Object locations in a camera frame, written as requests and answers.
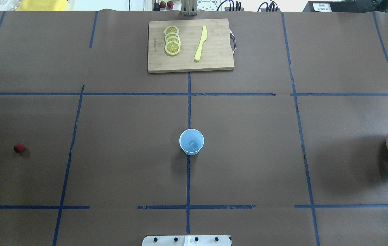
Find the clear ice cube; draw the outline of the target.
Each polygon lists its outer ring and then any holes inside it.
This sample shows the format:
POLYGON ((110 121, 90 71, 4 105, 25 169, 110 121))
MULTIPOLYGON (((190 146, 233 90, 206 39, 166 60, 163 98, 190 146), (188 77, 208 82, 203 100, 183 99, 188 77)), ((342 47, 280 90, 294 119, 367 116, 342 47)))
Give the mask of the clear ice cube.
POLYGON ((190 148, 190 152, 195 152, 195 151, 197 151, 198 149, 200 149, 200 145, 198 144, 198 142, 197 141, 195 141, 195 140, 191 140, 189 143, 188 143, 188 145, 189 145, 189 148, 190 148))

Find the light blue plastic cup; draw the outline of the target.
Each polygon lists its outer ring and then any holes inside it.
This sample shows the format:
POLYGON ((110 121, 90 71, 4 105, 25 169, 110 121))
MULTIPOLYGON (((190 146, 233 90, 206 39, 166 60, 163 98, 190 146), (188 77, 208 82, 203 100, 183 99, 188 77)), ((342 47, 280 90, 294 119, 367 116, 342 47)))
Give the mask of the light blue plastic cup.
POLYGON ((179 145, 181 149, 189 156, 196 155, 204 146, 204 136, 196 129, 187 129, 183 131, 179 137, 179 145), (189 142, 195 140, 200 145, 200 148, 195 152, 190 152, 189 142))

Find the yellow plastic knife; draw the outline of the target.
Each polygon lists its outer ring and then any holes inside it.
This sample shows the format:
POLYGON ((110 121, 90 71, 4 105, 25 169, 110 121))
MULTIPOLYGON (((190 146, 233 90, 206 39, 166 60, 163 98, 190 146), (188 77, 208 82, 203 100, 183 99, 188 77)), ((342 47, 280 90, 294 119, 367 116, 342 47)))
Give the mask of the yellow plastic knife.
POLYGON ((204 25, 202 27, 202 33, 201 33, 199 45, 198 45, 198 48, 197 48, 195 56, 194 56, 195 62, 199 62, 201 59, 202 51, 203 51, 203 44, 204 44, 204 42, 206 42, 207 37, 208 37, 208 30, 207 30, 206 25, 204 25))

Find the bamboo cutting board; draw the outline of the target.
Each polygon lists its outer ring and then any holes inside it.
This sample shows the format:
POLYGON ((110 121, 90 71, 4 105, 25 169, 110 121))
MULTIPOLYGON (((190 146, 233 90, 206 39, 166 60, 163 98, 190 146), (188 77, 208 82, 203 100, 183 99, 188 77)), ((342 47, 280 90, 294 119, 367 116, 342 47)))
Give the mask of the bamboo cutting board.
POLYGON ((148 37, 149 73, 218 71, 235 68, 230 25, 226 18, 151 21, 148 37), (204 25, 207 27, 208 37, 203 44, 200 61, 195 62, 194 56, 204 25), (177 26, 179 29, 181 50, 175 56, 168 55, 164 50, 164 30, 167 26, 177 26))

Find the lemon slice bottom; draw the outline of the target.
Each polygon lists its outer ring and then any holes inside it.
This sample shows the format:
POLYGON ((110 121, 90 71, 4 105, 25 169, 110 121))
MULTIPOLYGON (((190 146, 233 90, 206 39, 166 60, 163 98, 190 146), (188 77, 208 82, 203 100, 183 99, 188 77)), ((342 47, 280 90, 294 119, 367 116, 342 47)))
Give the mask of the lemon slice bottom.
POLYGON ((166 54, 170 56, 175 56, 180 53, 181 45, 178 45, 175 42, 171 42, 169 44, 165 44, 164 50, 166 54))

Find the lemon slice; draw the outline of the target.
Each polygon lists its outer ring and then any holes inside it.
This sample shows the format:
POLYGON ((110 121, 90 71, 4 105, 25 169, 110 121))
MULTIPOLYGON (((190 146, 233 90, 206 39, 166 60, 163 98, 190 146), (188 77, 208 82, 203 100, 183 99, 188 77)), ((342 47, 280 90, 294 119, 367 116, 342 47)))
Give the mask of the lemon slice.
POLYGON ((167 39, 165 40, 165 44, 169 44, 169 43, 171 43, 171 42, 175 42, 175 43, 177 43, 178 45, 181 44, 180 38, 178 38, 178 37, 176 37, 176 36, 170 36, 169 38, 167 38, 167 39))
POLYGON ((175 56, 180 53, 181 45, 178 45, 175 42, 171 42, 169 44, 165 44, 164 50, 166 54, 170 56, 175 56))
POLYGON ((170 32, 165 35, 165 42, 177 41, 180 42, 180 36, 176 32, 170 32))
POLYGON ((167 26, 164 30, 164 34, 168 35, 169 33, 175 33, 179 35, 179 29, 177 26, 167 26))

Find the lemon slice top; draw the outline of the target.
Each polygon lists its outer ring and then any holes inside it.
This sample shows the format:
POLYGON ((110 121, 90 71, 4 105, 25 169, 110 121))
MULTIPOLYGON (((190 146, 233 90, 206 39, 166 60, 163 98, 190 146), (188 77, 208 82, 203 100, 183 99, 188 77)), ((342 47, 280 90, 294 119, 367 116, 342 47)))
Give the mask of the lemon slice top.
POLYGON ((167 26, 164 30, 164 34, 168 35, 169 33, 175 33, 179 35, 179 29, 177 26, 167 26))

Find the red strawberry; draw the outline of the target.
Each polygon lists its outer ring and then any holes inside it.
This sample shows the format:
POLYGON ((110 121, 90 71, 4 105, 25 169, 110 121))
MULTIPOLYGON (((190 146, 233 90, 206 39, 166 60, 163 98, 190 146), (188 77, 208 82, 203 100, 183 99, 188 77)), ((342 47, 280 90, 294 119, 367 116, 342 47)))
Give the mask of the red strawberry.
POLYGON ((14 152, 16 152, 16 153, 22 153, 22 152, 25 151, 25 149, 26 149, 25 145, 23 145, 23 144, 21 144, 21 143, 15 144, 15 145, 13 146, 13 150, 14 150, 14 152))

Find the yellow cloth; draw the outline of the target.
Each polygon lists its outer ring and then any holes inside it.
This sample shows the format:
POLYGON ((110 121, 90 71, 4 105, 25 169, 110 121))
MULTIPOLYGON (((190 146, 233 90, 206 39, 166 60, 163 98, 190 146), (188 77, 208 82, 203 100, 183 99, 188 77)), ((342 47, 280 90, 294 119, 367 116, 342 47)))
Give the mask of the yellow cloth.
POLYGON ((64 11, 68 0, 22 0, 17 11, 64 11))

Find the aluminium frame post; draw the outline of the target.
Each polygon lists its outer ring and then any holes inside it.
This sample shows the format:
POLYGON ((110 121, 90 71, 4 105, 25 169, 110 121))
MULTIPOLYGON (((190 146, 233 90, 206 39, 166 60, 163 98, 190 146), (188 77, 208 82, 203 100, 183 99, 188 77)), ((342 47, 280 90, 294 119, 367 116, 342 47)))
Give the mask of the aluminium frame post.
POLYGON ((181 0, 181 15, 196 16, 198 14, 197 0, 181 0))

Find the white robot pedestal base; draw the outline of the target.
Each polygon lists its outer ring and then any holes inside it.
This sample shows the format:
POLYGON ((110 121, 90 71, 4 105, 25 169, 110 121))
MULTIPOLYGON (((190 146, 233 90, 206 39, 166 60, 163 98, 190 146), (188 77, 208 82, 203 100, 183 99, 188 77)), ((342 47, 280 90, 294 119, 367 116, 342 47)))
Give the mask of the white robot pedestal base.
POLYGON ((228 235, 150 235, 142 246, 231 246, 228 235))

